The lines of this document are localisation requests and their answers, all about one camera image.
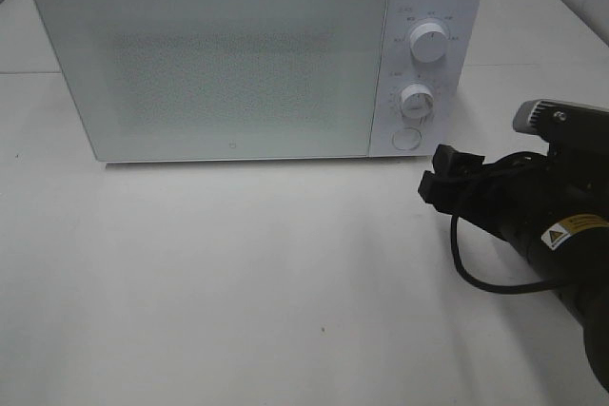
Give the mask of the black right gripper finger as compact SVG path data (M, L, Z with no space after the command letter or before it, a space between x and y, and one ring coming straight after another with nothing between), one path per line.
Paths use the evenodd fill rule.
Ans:
M423 201L438 212L453 212L463 191L463 178L441 176L429 170L423 172L418 187Z
M451 145L438 145L432 166L438 176L469 176L483 168L484 157L460 152Z

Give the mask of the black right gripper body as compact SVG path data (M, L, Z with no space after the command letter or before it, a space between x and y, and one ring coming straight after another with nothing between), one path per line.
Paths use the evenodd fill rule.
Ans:
M520 254L608 252L608 157L552 146L486 166L457 199L466 220Z

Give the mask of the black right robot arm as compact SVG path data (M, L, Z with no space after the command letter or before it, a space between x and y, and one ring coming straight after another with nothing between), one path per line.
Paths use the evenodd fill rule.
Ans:
M439 145L418 192L450 216L450 252L470 285L498 295L553 292L582 327L595 378L608 385L608 185L576 183L554 151L509 154L494 163ZM507 242L538 275L524 284L477 278L462 260L461 220Z

